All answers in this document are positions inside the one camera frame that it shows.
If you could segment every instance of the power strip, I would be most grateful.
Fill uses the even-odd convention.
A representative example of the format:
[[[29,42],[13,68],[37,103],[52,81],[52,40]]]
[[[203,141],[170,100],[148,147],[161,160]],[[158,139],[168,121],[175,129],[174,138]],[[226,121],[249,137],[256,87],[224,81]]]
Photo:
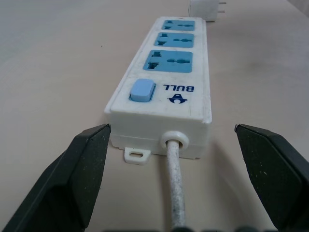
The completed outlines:
[[[181,158],[200,158],[211,123],[206,22],[161,17],[146,36],[105,108],[112,145],[145,164],[180,142]],[[131,156],[131,153],[142,157]]]

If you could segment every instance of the white table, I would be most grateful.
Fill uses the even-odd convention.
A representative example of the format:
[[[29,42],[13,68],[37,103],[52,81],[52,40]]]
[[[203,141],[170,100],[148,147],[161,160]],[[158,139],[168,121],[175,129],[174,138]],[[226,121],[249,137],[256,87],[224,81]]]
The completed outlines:
[[[208,24],[212,137],[181,159],[187,225],[273,225],[248,178],[236,123],[283,135],[309,160],[309,20],[284,0],[229,0]],[[0,7],[0,229],[104,107],[159,16],[187,0],[5,1]],[[87,232],[170,226],[165,157],[129,165],[109,146]]]

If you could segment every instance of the blue switch button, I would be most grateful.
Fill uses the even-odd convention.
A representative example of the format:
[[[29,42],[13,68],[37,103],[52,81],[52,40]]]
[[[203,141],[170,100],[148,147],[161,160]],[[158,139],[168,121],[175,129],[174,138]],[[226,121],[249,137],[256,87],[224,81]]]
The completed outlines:
[[[138,79],[131,89],[131,100],[134,102],[149,102],[152,99],[155,83],[149,79]]]

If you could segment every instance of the white plug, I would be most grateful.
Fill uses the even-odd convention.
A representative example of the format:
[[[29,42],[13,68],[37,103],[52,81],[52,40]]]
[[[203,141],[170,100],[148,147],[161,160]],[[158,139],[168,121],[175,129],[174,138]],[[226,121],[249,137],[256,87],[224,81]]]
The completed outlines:
[[[190,0],[189,16],[201,17],[206,22],[214,22],[218,13],[225,13],[225,11],[219,10],[220,4],[226,4],[226,2],[220,2],[219,0]]]
[[[181,158],[204,155],[211,123],[206,22],[157,19],[105,114],[112,145],[125,150],[126,162],[145,164],[151,153],[166,155],[168,140],[180,142]]]

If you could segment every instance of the socket hole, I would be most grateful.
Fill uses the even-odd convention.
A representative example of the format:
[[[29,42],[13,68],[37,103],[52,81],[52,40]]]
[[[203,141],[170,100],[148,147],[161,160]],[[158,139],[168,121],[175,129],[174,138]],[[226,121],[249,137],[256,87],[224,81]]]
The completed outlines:
[[[181,42],[192,42],[192,40],[188,40],[188,39],[173,39],[173,41],[181,41]]]
[[[142,158],[143,157],[142,153],[131,152],[129,155],[132,156],[132,157],[137,157],[137,158]]]
[[[179,149],[182,149],[182,147],[183,147],[182,142],[180,142],[180,141],[178,141],[178,142],[179,142]]]
[[[184,26],[184,27],[193,27],[193,25],[190,25],[190,24],[186,24],[186,25],[179,24],[178,26],[179,27],[182,27],[182,26]]]
[[[155,69],[156,66],[158,66],[159,63],[148,63],[149,69]]]
[[[170,63],[179,63],[179,64],[184,64],[184,63],[190,63],[189,60],[185,60],[185,59],[178,59],[178,60],[174,60],[174,59],[168,59],[167,62],[170,62]]]
[[[158,45],[159,45],[159,46],[163,46],[165,43],[166,43],[166,41],[164,42],[164,41],[159,41],[159,40],[158,40]]]
[[[161,57],[161,53],[160,52],[154,52],[151,56],[152,57]]]

